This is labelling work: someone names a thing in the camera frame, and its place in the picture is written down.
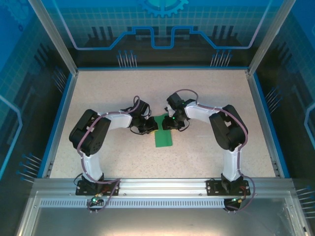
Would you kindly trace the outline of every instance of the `green object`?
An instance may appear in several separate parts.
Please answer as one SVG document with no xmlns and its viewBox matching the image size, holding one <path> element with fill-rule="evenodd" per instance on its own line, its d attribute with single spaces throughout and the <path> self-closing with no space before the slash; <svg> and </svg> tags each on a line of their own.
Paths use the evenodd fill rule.
<svg viewBox="0 0 315 236">
<path fill-rule="evenodd" d="M 154 120 L 158 125 L 158 131 L 154 133 L 156 139 L 156 148 L 169 147 L 173 145 L 171 131 L 163 130 L 162 128 L 162 121 L 164 120 L 164 116 L 167 115 L 168 114 L 164 114 L 159 117 L 154 117 Z"/>
</svg>

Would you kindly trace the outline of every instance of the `gear graphic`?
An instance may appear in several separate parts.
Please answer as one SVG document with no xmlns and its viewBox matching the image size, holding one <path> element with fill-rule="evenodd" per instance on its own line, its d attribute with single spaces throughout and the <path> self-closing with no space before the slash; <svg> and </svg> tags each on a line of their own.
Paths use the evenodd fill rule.
<svg viewBox="0 0 315 236">
<path fill-rule="evenodd" d="M 148 14 L 153 13 L 155 17 L 171 17 L 177 14 L 178 10 L 183 10 L 188 0 L 138 0 L 143 10 L 147 10 Z"/>
<path fill-rule="evenodd" d="M 7 7 L 12 17 L 21 25 L 29 16 L 29 4 L 27 0 L 1 0 Z"/>
</svg>

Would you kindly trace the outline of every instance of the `green block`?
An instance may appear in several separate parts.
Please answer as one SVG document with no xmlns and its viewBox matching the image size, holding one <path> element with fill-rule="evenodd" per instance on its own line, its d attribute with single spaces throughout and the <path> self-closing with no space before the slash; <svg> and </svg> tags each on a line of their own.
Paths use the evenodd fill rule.
<svg viewBox="0 0 315 236">
<path fill-rule="evenodd" d="M 154 120 L 158 125 L 158 131 L 154 133 L 156 139 L 156 148 L 169 147 L 173 145 L 171 131 L 163 130 L 162 128 L 162 121 L 164 120 L 164 116 L 167 115 L 168 114 L 164 114 L 159 117 L 154 117 Z"/>
</svg>

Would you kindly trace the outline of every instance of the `speckled tabletop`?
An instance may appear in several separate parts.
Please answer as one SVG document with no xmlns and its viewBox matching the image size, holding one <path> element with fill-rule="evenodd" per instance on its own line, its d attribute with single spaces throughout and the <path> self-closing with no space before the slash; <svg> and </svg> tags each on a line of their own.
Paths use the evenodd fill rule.
<svg viewBox="0 0 315 236">
<path fill-rule="evenodd" d="M 80 71 L 51 178 L 73 178 L 82 172 L 80 157 L 68 137 L 86 109 L 99 113 L 132 105 L 139 95 L 150 104 L 153 116 L 165 113 L 166 99 L 178 89 L 193 89 L 199 102 L 223 107 L 231 104 L 249 131 L 243 148 L 241 169 L 251 177 L 274 177 L 275 173 L 242 70 L 134 70 Z M 187 100 L 193 93 L 181 92 Z M 107 133 L 100 153 L 105 177 L 194 178 L 220 177 L 223 152 L 211 126 L 191 120 L 184 132 L 172 130 L 173 146 L 155 147 L 154 134 L 135 135 L 129 129 Z"/>
</svg>

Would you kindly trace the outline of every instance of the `work surface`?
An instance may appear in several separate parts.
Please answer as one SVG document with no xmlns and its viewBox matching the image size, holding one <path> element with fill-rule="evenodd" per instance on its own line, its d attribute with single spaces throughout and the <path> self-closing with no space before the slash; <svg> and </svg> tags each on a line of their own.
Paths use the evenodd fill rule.
<svg viewBox="0 0 315 236">
<path fill-rule="evenodd" d="M 251 177 L 274 177 L 275 173 L 261 130 L 251 91 L 242 70 L 134 70 L 80 71 L 51 178 L 73 178 L 82 172 L 80 157 L 68 137 L 87 109 L 99 113 L 132 106 L 135 95 L 150 104 L 153 116 L 165 113 L 166 99 L 176 90 L 192 89 L 199 102 L 235 107 L 249 131 L 242 150 L 241 170 Z M 190 92 L 180 92 L 187 100 Z M 129 129 L 107 133 L 99 151 L 105 177 L 195 178 L 220 177 L 223 150 L 209 124 L 190 120 L 190 127 L 172 130 L 173 146 L 155 147 L 154 134 L 135 135 Z"/>
</svg>

